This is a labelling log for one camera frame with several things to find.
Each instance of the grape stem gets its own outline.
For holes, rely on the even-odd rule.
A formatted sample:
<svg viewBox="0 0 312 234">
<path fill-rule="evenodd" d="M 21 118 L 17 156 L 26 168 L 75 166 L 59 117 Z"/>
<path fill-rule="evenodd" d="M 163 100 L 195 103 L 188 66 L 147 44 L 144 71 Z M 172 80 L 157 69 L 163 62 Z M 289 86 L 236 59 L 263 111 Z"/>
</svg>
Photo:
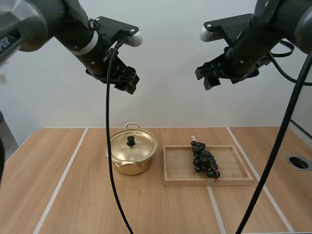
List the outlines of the grape stem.
<svg viewBox="0 0 312 234">
<path fill-rule="evenodd" d="M 218 170 L 213 166 L 213 163 L 211 162 L 211 159 L 208 158 L 209 161 L 210 161 L 210 168 L 213 169 L 215 171 L 215 174 L 216 174 L 216 178 L 214 178 L 214 181 L 216 182 L 218 179 L 219 179 L 219 176 L 218 176 Z"/>
</svg>

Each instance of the round hole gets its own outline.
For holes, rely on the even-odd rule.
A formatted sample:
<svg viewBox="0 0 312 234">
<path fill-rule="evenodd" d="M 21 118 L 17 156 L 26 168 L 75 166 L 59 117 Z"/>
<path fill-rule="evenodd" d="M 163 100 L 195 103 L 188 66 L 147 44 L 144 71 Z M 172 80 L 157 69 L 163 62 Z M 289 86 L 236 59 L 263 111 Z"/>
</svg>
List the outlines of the round hole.
<svg viewBox="0 0 312 234">
<path fill-rule="evenodd" d="M 289 158 L 289 162 L 297 168 L 300 169 L 307 169 L 309 167 L 309 165 L 306 163 L 306 161 L 298 158 L 298 157 L 290 157 Z"/>
</svg>

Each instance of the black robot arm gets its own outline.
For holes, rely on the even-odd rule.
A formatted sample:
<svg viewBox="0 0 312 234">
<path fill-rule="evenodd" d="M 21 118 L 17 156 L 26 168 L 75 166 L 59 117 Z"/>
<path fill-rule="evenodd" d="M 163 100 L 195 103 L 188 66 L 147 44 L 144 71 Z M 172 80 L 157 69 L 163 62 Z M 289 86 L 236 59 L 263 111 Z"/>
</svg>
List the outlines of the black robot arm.
<svg viewBox="0 0 312 234">
<path fill-rule="evenodd" d="M 106 83 L 112 45 L 142 42 L 137 27 L 113 19 L 89 19 L 78 0 L 3 0 L 0 3 L 0 65 L 14 52 L 35 51 L 56 37 L 86 67 L 86 73 Z M 114 58 L 111 83 L 130 94 L 139 81 L 136 71 Z"/>
<path fill-rule="evenodd" d="M 219 78 L 237 83 L 259 75 L 271 62 L 269 52 L 283 38 L 301 51 L 312 51 L 312 1 L 258 0 L 254 14 L 205 22 L 203 41 L 225 39 L 229 47 L 214 60 L 196 69 L 206 90 L 220 85 Z"/>
</svg>

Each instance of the pot handle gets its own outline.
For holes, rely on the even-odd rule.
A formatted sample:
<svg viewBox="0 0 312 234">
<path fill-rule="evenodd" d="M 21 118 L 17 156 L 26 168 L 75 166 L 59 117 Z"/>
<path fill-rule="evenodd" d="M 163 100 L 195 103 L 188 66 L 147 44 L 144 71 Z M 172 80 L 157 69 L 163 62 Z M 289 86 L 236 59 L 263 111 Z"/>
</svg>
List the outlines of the pot handle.
<svg viewBox="0 0 312 234">
<path fill-rule="evenodd" d="M 129 125 L 136 125 L 137 128 L 140 128 L 140 125 L 139 125 L 138 123 L 131 122 L 131 123 L 127 123 L 127 124 L 126 124 L 125 130 L 128 129 L 128 126 L 129 126 Z"/>
<path fill-rule="evenodd" d="M 138 161 L 120 162 L 120 163 L 116 162 L 115 164 L 116 164 L 116 166 L 118 166 L 118 167 L 122 167 L 122 166 L 125 166 L 125 165 L 138 165 L 139 162 L 138 162 Z"/>
</svg>

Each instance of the bunch of dark grapes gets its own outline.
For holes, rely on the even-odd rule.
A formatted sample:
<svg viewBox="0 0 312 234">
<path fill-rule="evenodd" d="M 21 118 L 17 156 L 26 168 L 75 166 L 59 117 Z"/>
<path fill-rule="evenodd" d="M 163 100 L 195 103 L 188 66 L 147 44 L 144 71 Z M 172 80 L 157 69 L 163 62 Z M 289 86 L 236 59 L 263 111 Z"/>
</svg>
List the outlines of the bunch of dark grapes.
<svg viewBox="0 0 312 234">
<path fill-rule="evenodd" d="M 215 178 L 218 180 L 220 172 L 218 171 L 218 164 L 215 161 L 215 157 L 208 150 L 205 150 L 205 143 L 192 141 L 193 149 L 193 164 L 196 172 L 206 172 L 209 178 Z"/>
</svg>

